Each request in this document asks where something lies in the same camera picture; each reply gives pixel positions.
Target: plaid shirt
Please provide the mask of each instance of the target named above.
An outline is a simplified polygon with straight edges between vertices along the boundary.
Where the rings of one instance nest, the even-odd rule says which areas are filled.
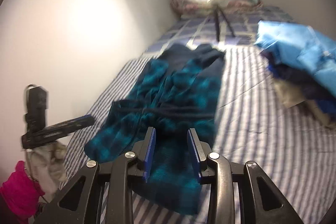
[[[172,46],[169,54],[180,47],[184,46]],[[224,64],[224,53],[210,45],[197,50],[179,69],[164,58],[150,60],[127,98],[112,103],[105,125],[84,148],[99,163],[112,161],[143,140],[148,127],[154,127],[157,137],[150,177],[132,189],[189,215],[197,213],[201,186],[189,158],[186,133],[195,128],[201,141],[213,145]]]

